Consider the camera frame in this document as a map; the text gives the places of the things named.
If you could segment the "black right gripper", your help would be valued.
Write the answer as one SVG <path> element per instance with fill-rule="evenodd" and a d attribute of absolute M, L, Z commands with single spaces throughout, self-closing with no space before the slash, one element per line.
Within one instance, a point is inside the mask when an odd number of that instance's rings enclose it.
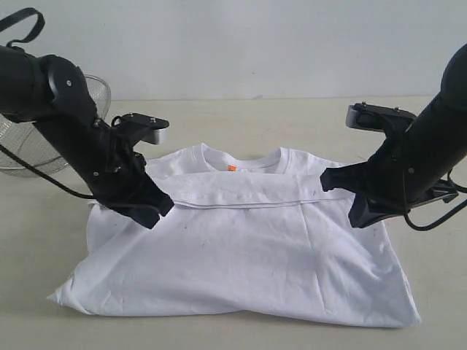
<path fill-rule="evenodd" d="M 343 189 L 360 195 L 355 196 L 348 214 L 353 228 L 367 228 L 458 196 L 454 185 L 442 179 L 458 163 L 457 144 L 401 141 L 378 151 L 368 162 L 326 168 L 320 175 L 323 191 Z"/>

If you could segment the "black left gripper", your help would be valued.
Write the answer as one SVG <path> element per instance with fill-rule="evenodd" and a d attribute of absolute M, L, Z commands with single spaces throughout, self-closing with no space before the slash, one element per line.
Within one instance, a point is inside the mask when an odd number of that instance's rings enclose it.
<path fill-rule="evenodd" d="M 147 175 L 145 159 L 128 145 L 87 145 L 82 178 L 104 207 L 151 229 L 174 207 L 171 197 Z"/>

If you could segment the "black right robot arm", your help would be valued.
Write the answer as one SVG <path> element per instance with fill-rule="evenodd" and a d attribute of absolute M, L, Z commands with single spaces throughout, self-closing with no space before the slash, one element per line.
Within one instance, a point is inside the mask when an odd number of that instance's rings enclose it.
<path fill-rule="evenodd" d="M 449 203 L 466 192 L 450 177 L 466 157 L 466 47 L 449 60 L 440 91 L 419 115 L 361 102 L 349 106 L 346 125 L 385 134 L 384 142 L 367 161 L 327 168 L 320 177 L 324 191 L 354 193 L 348 214 L 353 228 L 400 216 L 410 228 L 427 231 L 466 207 L 462 202 L 424 226 L 409 218 L 414 208 L 439 200 Z"/>

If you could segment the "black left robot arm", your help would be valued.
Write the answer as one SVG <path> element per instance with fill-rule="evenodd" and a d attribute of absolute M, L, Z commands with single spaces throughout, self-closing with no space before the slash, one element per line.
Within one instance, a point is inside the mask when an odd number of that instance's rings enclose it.
<path fill-rule="evenodd" d="M 83 179 L 92 199 L 108 209 L 153 228 L 173 207 L 134 151 L 140 141 L 157 144 L 169 122 L 133 112 L 106 124 L 85 76 L 67 59 L 2 47 L 1 114 L 14 123 L 32 123 Z"/>

